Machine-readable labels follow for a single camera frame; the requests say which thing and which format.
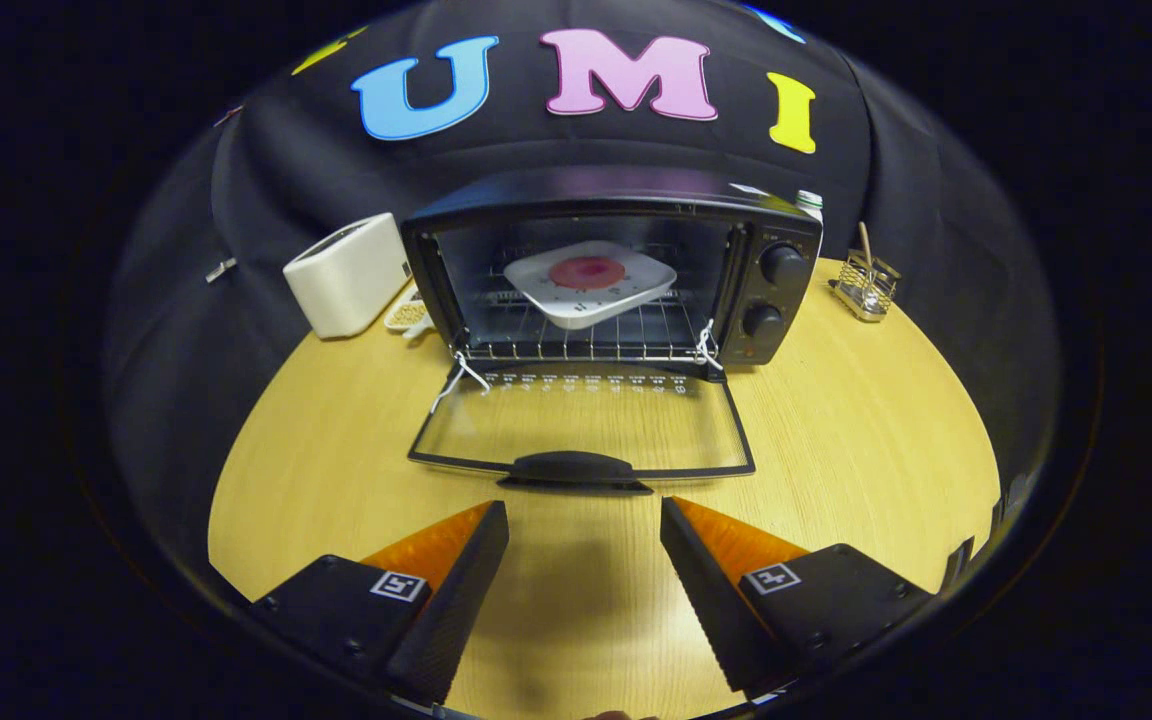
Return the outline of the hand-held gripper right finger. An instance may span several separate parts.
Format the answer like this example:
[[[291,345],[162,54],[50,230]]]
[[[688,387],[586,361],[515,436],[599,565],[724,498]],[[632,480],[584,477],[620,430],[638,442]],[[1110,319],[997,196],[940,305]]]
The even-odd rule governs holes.
[[[749,698],[823,682],[931,600],[850,544],[809,551],[685,498],[664,498],[660,543],[723,679]]]

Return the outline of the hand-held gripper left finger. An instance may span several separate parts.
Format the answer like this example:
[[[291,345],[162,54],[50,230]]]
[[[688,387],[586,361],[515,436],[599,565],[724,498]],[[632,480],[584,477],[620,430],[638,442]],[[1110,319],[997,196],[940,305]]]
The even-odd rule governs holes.
[[[442,705],[508,543],[506,503],[486,501],[365,559],[326,553],[251,615],[344,679]]]

